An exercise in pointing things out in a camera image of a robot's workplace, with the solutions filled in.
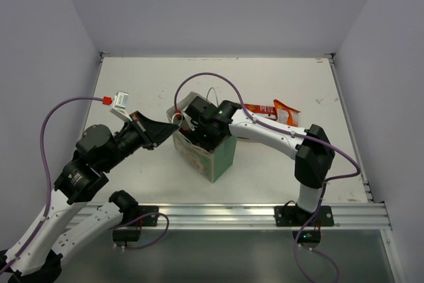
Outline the green paper gift bag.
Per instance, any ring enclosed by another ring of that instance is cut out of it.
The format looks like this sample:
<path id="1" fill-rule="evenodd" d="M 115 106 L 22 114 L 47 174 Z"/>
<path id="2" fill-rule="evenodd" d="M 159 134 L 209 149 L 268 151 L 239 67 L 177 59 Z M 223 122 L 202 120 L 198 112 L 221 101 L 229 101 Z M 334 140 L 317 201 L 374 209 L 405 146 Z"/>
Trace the green paper gift bag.
<path id="1" fill-rule="evenodd" d="M 184 119 L 174 117 L 174 106 L 166 111 L 170 123 L 178 124 L 179 130 L 172 135 L 174 147 L 180 156 L 209 182 L 216 182 L 233 164 L 237 145 L 236 137 L 225 137 L 211 152 L 197 146 L 194 141 L 186 137 L 189 128 L 188 116 Z"/>

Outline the red Doritos chip bag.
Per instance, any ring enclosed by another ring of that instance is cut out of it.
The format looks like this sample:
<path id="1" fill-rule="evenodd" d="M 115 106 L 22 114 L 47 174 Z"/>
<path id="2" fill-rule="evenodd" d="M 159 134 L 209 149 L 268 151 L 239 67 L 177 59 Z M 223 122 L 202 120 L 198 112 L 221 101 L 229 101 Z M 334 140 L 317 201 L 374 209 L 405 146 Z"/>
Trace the red Doritos chip bag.
<path id="1" fill-rule="evenodd" d="M 275 107 L 267 105 L 254 105 L 254 104 L 245 104 L 246 110 L 252 114 L 253 117 L 263 117 L 269 121 L 276 121 L 276 110 Z M 261 141 L 256 137 L 247 136 L 246 134 L 241 134 L 239 131 L 233 133 L 238 139 L 250 142 L 259 142 Z"/>

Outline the orange fruit candy bag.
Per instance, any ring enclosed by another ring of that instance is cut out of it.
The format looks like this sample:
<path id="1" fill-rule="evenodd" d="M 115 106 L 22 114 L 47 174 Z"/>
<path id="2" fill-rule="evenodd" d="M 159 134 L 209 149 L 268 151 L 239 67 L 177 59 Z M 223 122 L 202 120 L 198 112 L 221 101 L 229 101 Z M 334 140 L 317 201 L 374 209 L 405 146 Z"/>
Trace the orange fruit candy bag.
<path id="1" fill-rule="evenodd" d="M 299 114 L 301 111 L 289 107 L 277 99 L 274 100 L 274 107 L 276 110 L 277 122 L 293 127 L 299 126 Z"/>

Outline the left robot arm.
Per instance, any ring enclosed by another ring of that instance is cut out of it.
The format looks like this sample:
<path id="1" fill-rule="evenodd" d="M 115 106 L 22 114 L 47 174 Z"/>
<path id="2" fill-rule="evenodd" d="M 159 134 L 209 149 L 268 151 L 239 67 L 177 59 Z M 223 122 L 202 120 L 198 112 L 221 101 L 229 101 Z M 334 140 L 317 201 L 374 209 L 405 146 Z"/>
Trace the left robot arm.
<path id="1" fill-rule="evenodd" d="M 177 129 L 175 124 L 150 120 L 138 111 L 119 132 L 112 133 L 105 125 L 86 129 L 38 219 L 12 248 L 1 251 L 1 265 L 11 273 L 10 282 L 54 282 L 62 265 L 101 232 L 136 225 L 141 216 L 138 202 L 120 190 L 87 219 L 66 229 L 109 181 L 107 173 L 138 149 L 155 149 Z"/>

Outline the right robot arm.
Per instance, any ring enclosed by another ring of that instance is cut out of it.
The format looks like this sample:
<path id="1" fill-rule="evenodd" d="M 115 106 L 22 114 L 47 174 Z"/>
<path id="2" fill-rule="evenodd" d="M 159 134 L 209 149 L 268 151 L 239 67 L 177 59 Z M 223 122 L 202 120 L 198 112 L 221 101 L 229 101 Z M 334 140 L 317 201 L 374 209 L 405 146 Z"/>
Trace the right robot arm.
<path id="1" fill-rule="evenodd" d="M 193 125 L 189 138 L 207 151 L 214 150 L 227 137 L 238 137 L 259 142 L 291 158 L 295 162 L 294 176 L 300 183 L 298 208 L 308 213 L 317 209 L 324 179 L 335 157 L 320 126 L 289 127 L 256 117 L 239 103 L 224 100 L 216 106 L 201 97 L 190 102 L 185 113 Z"/>

